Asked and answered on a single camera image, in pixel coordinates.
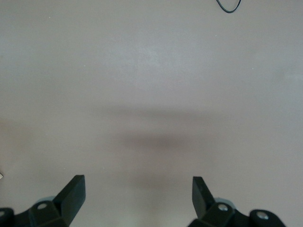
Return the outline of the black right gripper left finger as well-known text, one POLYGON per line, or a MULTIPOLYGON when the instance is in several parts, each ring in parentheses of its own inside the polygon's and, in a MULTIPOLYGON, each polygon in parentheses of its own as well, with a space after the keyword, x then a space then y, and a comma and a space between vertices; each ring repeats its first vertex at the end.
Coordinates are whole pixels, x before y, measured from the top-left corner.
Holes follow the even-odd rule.
POLYGON ((85 176, 76 175, 56 196, 41 199, 24 212, 15 214, 12 208, 1 208, 0 225, 2 227, 68 227, 85 199, 85 176))

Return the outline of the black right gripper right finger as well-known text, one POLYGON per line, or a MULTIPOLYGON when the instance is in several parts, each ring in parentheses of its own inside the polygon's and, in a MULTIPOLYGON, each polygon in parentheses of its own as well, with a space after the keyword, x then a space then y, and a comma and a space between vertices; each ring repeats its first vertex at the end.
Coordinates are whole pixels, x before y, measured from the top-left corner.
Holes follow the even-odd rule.
POLYGON ((283 227, 285 224, 268 210, 252 210, 246 216, 229 200, 214 198, 205 181, 194 176, 192 203, 197 215, 190 227, 283 227))

